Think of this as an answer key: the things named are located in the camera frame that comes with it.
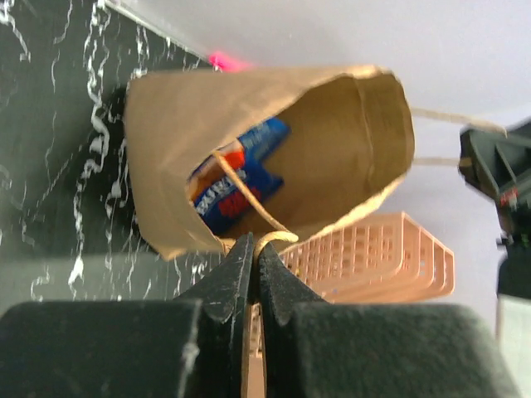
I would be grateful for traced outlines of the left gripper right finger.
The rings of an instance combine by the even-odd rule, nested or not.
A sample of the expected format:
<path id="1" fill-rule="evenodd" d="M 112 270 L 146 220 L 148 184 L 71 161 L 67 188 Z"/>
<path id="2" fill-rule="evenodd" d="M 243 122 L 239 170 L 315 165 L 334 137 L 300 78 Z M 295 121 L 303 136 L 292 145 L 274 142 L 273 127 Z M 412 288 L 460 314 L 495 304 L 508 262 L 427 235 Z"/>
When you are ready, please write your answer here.
<path id="1" fill-rule="evenodd" d="M 269 397 L 518 397 L 483 321 L 452 304 L 332 304 L 257 258 Z"/>

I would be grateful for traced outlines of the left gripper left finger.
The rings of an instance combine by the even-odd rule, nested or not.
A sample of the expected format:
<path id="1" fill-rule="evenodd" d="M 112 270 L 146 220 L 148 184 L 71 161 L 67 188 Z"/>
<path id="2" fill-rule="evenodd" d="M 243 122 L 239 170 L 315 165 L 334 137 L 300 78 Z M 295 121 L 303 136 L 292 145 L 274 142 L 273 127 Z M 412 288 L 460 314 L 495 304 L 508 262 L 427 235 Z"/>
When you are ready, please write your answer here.
<path id="1" fill-rule="evenodd" d="M 243 397 L 252 235 L 164 301 L 20 303 L 1 319 L 4 397 Z"/>

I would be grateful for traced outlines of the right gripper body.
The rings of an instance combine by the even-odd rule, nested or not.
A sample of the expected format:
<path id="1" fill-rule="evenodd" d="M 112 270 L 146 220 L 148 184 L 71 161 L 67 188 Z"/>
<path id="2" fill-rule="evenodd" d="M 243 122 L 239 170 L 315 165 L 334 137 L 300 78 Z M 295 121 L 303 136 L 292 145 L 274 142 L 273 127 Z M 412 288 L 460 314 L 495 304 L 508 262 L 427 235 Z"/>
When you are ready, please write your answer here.
<path id="1" fill-rule="evenodd" d="M 530 125 L 509 131 L 502 159 L 512 180 L 497 202 L 506 257 L 499 267 L 498 294 L 530 297 Z"/>

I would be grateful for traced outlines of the brown paper bag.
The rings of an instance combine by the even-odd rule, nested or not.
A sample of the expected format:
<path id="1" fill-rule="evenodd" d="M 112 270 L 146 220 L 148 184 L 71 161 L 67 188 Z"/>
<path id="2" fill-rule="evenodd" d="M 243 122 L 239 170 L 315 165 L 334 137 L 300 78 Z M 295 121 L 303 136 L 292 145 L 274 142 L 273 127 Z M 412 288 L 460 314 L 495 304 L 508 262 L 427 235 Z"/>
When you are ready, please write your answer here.
<path id="1" fill-rule="evenodd" d="M 285 230 L 308 240 L 361 220 L 408 173 L 414 117 L 505 134 L 481 119 L 411 107 L 399 79 L 376 66 L 160 71 L 131 80 L 124 131 L 140 234 L 170 260 L 246 233 Z M 283 187 L 227 232 L 212 232 L 193 209 L 189 176 L 271 118 L 290 127 L 264 162 Z"/>

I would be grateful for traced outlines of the pink plastic desk organizer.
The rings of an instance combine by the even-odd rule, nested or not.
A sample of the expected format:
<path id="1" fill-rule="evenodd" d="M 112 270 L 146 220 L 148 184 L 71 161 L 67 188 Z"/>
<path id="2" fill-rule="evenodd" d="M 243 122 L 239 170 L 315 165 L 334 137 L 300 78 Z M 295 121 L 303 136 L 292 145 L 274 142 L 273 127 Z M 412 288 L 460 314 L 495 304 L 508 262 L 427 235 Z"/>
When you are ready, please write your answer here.
<path id="1" fill-rule="evenodd" d="M 404 212 L 367 216 L 280 258 L 330 303 L 412 303 L 455 288 L 453 252 Z"/>

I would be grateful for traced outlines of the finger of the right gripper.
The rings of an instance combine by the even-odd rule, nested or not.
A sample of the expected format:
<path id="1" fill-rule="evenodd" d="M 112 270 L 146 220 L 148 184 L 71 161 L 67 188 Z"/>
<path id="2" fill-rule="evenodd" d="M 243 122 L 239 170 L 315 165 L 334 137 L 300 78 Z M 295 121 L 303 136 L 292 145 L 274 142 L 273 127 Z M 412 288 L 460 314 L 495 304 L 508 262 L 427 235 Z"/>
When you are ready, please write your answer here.
<path id="1" fill-rule="evenodd" d="M 501 133 L 478 129 L 460 133 L 460 172 L 491 199 L 499 199 L 515 186 L 513 165 L 518 153 L 518 147 Z"/>

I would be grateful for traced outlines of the blue Burts chips bag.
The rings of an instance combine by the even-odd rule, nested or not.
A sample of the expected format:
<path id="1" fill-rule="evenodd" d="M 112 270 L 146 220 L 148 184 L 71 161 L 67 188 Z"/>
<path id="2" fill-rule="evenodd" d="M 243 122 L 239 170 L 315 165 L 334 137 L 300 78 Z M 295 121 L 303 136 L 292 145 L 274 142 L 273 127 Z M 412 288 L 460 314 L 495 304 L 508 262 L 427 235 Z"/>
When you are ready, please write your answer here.
<path id="1" fill-rule="evenodd" d="M 284 184 L 283 178 L 267 172 L 262 162 L 289 135 L 288 124 L 271 118 L 218 149 L 258 202 L 270 198 Z M 226 233 L 251 210 L 248 199 L 212 155 L 191 173 L 186 190 L 196 213 L 215 235 Z"/>

